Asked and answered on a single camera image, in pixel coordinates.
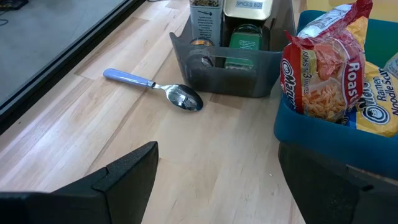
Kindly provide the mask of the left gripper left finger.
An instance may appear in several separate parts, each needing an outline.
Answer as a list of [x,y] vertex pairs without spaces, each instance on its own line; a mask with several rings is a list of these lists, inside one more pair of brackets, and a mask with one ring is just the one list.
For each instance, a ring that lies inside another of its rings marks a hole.
[[151,141],[53,192],[1,192],[1,223],[140,223],[158,163]]

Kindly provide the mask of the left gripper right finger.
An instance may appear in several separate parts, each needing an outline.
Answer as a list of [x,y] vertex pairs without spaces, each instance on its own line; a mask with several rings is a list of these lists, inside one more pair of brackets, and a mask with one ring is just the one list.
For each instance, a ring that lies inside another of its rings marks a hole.
[[306,223],[397,224],[397,181],[281,143],[279,163]]

